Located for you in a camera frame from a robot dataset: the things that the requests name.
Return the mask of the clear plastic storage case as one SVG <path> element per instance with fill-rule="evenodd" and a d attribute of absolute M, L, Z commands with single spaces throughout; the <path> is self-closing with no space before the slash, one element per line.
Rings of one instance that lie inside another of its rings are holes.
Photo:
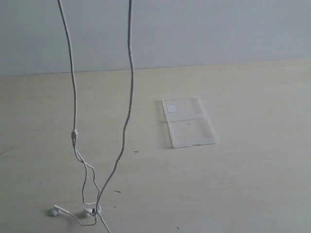
<path fill-rule="evenodd" d="M 165 149 L 214 145 L 219 135 L 198 95 L 174 95 L 154 102 Z"/>

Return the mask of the white wired earphones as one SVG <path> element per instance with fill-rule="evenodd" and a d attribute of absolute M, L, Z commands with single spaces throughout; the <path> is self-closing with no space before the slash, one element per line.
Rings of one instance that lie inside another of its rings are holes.
<path fill-rule="evenodd" d="M 51 209 L 51 215 L 52 216 L 57 216 L 60 212 L 64 213 L 73 219 L 77 221 L 77 223 L 82 226 L 82 227 L 91 227 L 95 226 L 98 222 L 98 220 L 101 221 L 101 223 L 104 225 L 106 231 L 108 233 L 111 232 L 110 228 L 108 227 L 108 224 L 106 223 L 105 219 L 102 216 L 102 207 L 100 205 L 100 201 L 104 195 L 104 191 L 111 181 L 112 177 L 114 176 L 117 166 L 124 154 L 125 151 L 125 145 L 126 145 L 126 130 L 129 124 L 129 120 L 131 117 L 132 113 L 132 106 L 133 106 L 133 96 L 134 96 L 134 79 L 135 79 L 135 66 L 134 66 L 134 60 L 133 60 L 133 55 L 132 55 L 132 12 L 133 12 L 133 2 L 131 0 L 128 1 L 128 9 L 127 9 L 127 54 L 128 54 L 128 61 L 129 61 L 129 67 L 130 67 L 130 86 L 129 86 L 129 105 L 128 105 L 128 110 L 127 110 L 127 115 L 126 119 L 123 125 L 122 129 L 122 136 L 121 136 L 121 150 L 119 155 L 117 156 L 113 169 L 111 173 L 109 174 L 107 180 L 105 181 L 104 185 L 102 187 L 99 187 L 97 182 L 96 182 L 96 171 L 95 168 L 89 164 L 81 155 L 81 153 L 78 151 L 78 131 L 77 131 L 77 85 L 76 85 L 76 77 L 75 77 L 75 69 L 74 69 L 74 60 L 73 60 L 73 52 L 72 52 L 72 44 L 71 44 L 71 39 L 70 39 L 70 34 L 69 34 L 69 29 L 68 29 L 68 24 L 63 8 L 63 4 L 61 0 L 57 1 L 58 5 L 58 11 L 60 13 L 61 21 L 63 24 L 64 32 L 66 35 L 66 42 L 67 42 L 67 47 L 68 47 L 68 55 L 69 55 L 69 67 L 70 67 L 70 76 L 71 76 L 71 85 L 72 85 L 72 103 L 73 103 L 73 123 L 72 123 L 72 131 L 70 134 L 71 138 L 71 145 L 73 148 L 73 153 L 76 158 L 76 160 L 81 163 L 84 167 L 84 180 L 82 183 L 82 188 L 81 188 L 81 194 L 82 194 L 82 202 L 84 205 L 87 206 L 92 206 L 92 208 L 84 208 L 83 213 L 85 216 L 90 216 L 91 218 L 94 219 L 93 223 L 90 224 L 84 224 L 80 221 L 80 219 L 70 211 L 64 209 L 63 207 L 60 207 L 58 205 L 54 205 Z M 96 196 L 96 201 L 95 202 L 86 202 L 85 199 L 85 187 L 86 187 L 86 182 L 88 178 L 88 171 L 91 170 L 92 172 L 92 181 L 95 186 L 95 189 L 97 190 L 97 196 Z"/>

